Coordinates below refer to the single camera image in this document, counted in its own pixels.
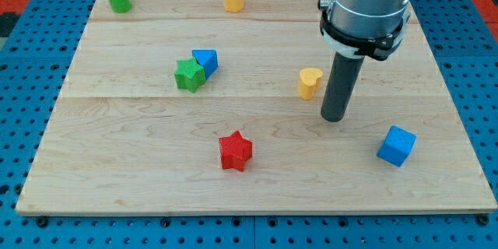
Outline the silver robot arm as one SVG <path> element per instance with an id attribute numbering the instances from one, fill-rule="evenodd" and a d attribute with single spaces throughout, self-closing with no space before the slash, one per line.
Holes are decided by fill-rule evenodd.
<path id="1" fill-rule="evenodd" d="M 409 0 L 318 0 L 326 44 L 348 59 L 386 60 L 401 44 Z"/>

